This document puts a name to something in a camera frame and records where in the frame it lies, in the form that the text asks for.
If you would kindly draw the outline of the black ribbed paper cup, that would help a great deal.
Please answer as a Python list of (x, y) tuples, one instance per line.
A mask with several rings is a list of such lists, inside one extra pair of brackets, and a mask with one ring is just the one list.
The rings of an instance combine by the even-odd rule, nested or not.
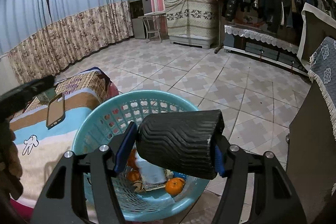
[(218, 146), (223, 130), (219, 109), (150, 114), (139, 125), (137, 152), (164, 169), (212, 180), (225, 172)]

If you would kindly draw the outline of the peeled orange peel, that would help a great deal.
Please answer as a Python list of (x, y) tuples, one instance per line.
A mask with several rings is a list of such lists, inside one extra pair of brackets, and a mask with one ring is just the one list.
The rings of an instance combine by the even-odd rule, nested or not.
[(139, 171), (138, 170), (134, 170), (134, 169), (130, 170), (126, 174), (126, 178), (130, 182), (141, 181), (141, 175), (140, 175)]

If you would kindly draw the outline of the covered chest with cloth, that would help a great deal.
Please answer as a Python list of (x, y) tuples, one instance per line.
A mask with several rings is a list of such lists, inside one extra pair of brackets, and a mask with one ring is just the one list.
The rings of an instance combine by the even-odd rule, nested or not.
[(163, 0), (167, 33), (172, 43), (208, 50), (218, 38), (216, 0)]

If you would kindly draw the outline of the water dispenser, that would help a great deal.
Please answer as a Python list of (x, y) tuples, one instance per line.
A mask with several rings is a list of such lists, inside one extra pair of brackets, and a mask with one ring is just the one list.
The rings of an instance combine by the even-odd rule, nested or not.
[(135, 39), (145, 39), (146, 29), (142, 17), (152, 12), (151, 0), (129, 0), (130, 17)]

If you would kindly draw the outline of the cartoon striped blanket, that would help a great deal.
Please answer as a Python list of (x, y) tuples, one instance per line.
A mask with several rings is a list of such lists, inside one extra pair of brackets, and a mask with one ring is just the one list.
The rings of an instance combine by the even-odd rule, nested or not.
[(59, 81), (54, 89), (56, 94), (64, 95), (63, 121), (47, 128), (48, 104), (34, 98), (10, 122), (23, 170), (23, 193), (18, 200), (11, 200), (11, 204), (25, 221), (30, 220), (45, 182), (64, 152), (71, 148), (86, 117), (105, 100), (118, 95), (116, 86), (98, 67)]

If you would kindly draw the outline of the blue floral curtain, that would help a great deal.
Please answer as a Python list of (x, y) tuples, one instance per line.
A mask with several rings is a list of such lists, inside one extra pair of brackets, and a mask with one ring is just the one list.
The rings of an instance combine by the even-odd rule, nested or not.
[(132, 36), (128, 0), (1, 0), (1, 55), (20, 84)]

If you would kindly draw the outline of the low shelf with lace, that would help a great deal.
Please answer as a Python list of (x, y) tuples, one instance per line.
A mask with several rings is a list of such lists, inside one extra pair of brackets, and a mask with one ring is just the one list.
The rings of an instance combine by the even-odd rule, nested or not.
[(219, 43), (225, 51), (252, 57), (296, 75), (307, 76), (307, 69), (297, 56), (298, 46), (269, 34), (225, 24), (220, 31)]

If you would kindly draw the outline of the blue plastic bag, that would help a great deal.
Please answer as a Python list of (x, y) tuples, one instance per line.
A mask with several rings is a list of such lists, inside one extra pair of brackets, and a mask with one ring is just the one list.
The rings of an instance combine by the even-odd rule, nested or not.
[(179, 173), (179, 172), (173, 172), (173, 178), (180, 178), (182, 180), (184, 180), (184, 182), (186, 182), (187, 180), (187, 176), (183, 173)]

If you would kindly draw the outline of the brown phone case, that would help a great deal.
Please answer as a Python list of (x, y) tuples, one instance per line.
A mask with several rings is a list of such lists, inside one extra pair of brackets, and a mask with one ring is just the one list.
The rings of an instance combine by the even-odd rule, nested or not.
[(56, 95), (48, 104), (46, 127), (50, 130), (66, 117), (64, 94)]

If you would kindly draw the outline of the teal cardboard box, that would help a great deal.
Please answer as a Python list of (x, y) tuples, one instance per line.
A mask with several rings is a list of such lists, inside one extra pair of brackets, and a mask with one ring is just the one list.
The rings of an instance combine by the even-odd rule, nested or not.
[(37, 95), (37, 99), (42, 104), (49, 103), (54, 97), (56, 97), (56, 90), (55, 88), (47, 89), (46, 91)]

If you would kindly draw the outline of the whole orange mandarin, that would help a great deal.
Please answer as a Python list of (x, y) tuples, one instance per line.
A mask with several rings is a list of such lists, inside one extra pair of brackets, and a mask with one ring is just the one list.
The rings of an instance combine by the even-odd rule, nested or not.
[(167, 181), (165, 191), (171, 196), (179, 195), (185, 186), (185, 180), (181, 177), (174, 177)]

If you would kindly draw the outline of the orange snack bag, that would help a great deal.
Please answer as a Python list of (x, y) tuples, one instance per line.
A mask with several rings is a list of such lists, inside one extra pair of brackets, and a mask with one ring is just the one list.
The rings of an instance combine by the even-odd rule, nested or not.
[(137, 150), (134, 148), (132, 149), (128, 159), (127, 159), (127, 166), (131, 167), (133, 170), (138, 170), (138, 167), (135, 164), (135, 153)]

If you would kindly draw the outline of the white paper card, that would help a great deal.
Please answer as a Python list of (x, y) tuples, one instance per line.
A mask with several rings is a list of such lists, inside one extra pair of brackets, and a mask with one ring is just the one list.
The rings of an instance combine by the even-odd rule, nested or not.
[(165, 180), (165, 170), (143, 159), (138, 151), (135, 153), (135, 164), (144, 182), (155, 183)]

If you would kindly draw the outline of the printed snack wrapper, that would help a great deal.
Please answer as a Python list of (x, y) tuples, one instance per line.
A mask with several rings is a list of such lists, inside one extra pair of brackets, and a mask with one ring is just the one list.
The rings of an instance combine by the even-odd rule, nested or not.
[(173, 178), (173, 172), (171, 170), (165, 170), (165, 180), (163, 182), (144, 182), (142, 178), (140, 180), (131, 182), (131, 186), (134, 187), (134, 192), (142, 193), (142, 192), (150, 192), (152, 190), (158, 190), (165, 188), (166, 183)]

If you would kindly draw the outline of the white cabinet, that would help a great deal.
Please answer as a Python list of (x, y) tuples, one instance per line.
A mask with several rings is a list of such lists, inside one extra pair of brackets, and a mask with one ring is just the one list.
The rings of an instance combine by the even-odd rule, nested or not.
[(19, 85), (7, 55), (1, 56), (0, 61), (0, 94), (4, 94)]

